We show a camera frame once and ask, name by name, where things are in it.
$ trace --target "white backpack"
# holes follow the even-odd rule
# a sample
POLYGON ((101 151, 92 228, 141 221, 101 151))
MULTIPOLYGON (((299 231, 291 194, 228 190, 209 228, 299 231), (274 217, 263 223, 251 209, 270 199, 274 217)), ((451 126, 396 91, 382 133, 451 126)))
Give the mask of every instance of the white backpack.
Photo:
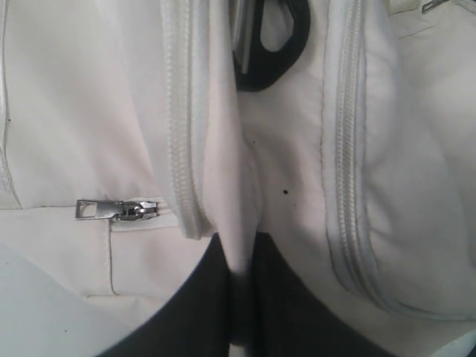
POLYGON ((137 326, 261 231, 397 356, 476 328, 476 1, 309 0, 254 93, 228 1, 0 2, 0 239, 65 288, 137 326))

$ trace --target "metal zipper pull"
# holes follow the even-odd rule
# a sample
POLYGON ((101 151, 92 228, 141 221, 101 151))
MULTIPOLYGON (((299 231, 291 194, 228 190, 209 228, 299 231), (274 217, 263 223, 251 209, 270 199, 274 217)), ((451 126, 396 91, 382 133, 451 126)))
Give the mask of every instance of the metal zipper pull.
POLYGON ((449 0, 431 0, 430 2, 427 2, 426 4, 423 5, 422 13, 427 13, 429 11, 432 11, 435 7, 438 7, 443 2, 447 2, 447 1, 449 0))
POLYGON ((138 221, 159 215, 157 202, 87 201, 76 203, 76 219, 112 219, 115 221, 138 221))

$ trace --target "zipper slider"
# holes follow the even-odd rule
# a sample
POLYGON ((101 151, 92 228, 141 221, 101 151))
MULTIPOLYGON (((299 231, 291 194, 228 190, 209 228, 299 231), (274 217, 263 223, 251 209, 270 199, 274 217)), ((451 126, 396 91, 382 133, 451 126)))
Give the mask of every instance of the zipper slider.
POLYGON ((422 7, 422 13, 428 13, 432 11, 435 7, 440 6, 443 2, 447 2, 449 0, 431 0, 430 2, 427 2, 426 4, 423 5, 422 7))
POLYGON ((159 215, 157 202, 124 201, 86 201, 79 199, 76 203, 76 219, 112 219, 115 221, 138 221, 159 215))

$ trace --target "white bag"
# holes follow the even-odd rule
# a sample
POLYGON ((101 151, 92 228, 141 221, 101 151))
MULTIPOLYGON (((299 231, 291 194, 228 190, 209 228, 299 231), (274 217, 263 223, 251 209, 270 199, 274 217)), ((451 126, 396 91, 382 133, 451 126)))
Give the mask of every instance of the white bag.
POLYGON ((213 232, 244 279, 267 232, 339 318, 428 356, 476 326, 476 2, 409 2, 310 0, 298 62, 238 93, 227 1, 10 1, 0 238, 137 325, 213 232))

